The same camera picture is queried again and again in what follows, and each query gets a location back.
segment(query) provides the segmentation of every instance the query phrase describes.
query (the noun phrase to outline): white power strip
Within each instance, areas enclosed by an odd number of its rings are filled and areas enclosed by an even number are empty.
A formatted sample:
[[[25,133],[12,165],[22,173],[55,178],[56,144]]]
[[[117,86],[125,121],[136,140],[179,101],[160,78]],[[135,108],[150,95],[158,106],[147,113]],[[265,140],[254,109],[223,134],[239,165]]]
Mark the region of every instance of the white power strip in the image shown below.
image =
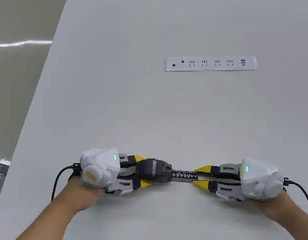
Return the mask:
[[[179,71],[250,71],[257,69],[254,56],[170,57],[166,59],[168,72]]]

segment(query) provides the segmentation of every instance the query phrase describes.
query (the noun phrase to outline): white tabletop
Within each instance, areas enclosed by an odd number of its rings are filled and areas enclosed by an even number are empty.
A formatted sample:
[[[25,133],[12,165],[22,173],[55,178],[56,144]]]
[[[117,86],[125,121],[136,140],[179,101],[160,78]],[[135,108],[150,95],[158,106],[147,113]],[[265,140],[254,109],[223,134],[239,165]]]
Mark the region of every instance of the white tabletop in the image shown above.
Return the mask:
[[[167,57],[210,55],[256,56],[258,70],[164,71]],[[308,191],[308,1],[67,1],[1,193],[0,239],[49,203],[62,167],[110,146],[175,169],[267,160]],[[65,239],[87,238],[289,236],[245,203],[171,182],[79,213]]]

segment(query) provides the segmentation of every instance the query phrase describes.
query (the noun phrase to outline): round white knob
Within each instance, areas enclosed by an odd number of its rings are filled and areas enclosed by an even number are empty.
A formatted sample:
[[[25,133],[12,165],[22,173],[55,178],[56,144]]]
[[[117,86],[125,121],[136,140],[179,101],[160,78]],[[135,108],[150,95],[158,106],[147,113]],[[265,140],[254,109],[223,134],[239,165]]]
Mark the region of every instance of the round white knob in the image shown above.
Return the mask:
[[[104,169],[98,165],[87,165],[83,170],[83,180],[89,184],[99,183],[103,179]]]
[[[273,199],[283,191],[283,183],[279,180],[271,180],[266,183],[264,194],[267,198]]]

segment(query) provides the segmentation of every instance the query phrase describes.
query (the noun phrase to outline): human hand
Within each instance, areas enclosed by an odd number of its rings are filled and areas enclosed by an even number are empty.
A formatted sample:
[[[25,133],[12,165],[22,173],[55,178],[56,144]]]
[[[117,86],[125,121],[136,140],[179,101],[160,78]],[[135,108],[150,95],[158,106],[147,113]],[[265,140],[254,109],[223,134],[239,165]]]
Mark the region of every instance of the human hand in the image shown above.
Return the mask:
[[[297,209],[298,206],[289,197],[289,195],[283,191],[278,197],[268,201],[253,201],[254,204],[271,220],[280,223],[286,217],[286,214],[291,210]]]
[[[75,176],[67,183],[53,202],[66,205],[75,214],[94,205],[104,193],[105,189],[103,188],[87,188],[83,186],[80,178]]]

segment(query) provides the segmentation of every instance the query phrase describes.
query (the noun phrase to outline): floor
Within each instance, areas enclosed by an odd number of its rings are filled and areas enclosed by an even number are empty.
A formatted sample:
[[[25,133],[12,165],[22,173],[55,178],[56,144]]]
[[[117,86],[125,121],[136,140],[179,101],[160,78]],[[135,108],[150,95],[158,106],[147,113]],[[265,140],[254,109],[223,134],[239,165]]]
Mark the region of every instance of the floor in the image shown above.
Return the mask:
[[[12,158],[65,2],[0,0],[0,160]]]

